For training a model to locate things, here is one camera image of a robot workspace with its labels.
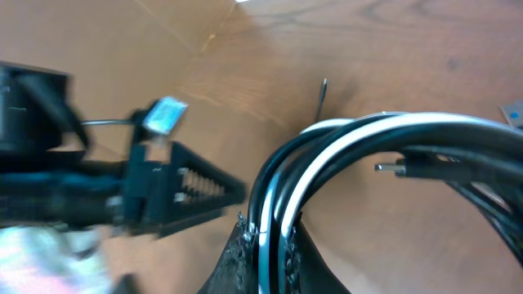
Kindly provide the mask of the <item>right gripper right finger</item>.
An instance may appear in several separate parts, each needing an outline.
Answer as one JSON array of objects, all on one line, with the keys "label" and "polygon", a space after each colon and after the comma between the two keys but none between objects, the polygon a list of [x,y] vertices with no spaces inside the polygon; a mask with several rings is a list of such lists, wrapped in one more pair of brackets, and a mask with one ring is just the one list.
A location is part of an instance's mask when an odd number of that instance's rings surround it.
[{"label": "right gripper right finger", "polygon": [[294,222],[286,265],[285,290],[292,294],[351,294],[327,266],[302,223],[299,212]]}]

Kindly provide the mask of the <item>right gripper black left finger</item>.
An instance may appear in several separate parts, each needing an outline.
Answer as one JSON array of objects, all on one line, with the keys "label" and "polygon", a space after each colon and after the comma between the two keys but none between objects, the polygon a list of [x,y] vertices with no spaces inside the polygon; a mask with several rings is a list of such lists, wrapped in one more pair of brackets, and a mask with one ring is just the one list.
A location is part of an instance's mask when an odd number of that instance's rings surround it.
[{"label": "right gripper black left finger", "polygon": [[255,294],[257,274],[253,255],[254,234],[240,212],[216,267],[198,294]]}]

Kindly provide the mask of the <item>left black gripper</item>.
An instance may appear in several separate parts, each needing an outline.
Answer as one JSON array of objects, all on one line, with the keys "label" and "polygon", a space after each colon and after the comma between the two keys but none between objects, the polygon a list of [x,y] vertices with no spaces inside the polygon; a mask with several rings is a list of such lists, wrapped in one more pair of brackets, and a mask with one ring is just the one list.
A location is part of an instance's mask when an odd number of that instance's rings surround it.
[{"label": "left black gripper", "polygon": [[[247,197],[246,184],[174,142],[171,162],[147,159],[148,147],[132,144],[121,189],[108,199],[114,235],[158,234],[160,238],[212,221]],[[155,207],[163,192],[161,213]]]}]

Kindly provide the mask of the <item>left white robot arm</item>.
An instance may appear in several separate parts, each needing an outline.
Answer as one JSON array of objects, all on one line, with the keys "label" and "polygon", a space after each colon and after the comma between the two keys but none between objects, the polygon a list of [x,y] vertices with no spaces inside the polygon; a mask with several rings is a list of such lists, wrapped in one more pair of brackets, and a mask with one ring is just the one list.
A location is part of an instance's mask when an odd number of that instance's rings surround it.
[{"label": "left white robot arm", "polygon": [[160,238],[220,217],[244,183],[178,142],[167,162],[146,157],[186,110],[171,97],[134,110],[127,157],[90,159],[91,124],[69,105],[69,76],[1,65],[1,290],[107,293],[98,225]]}]

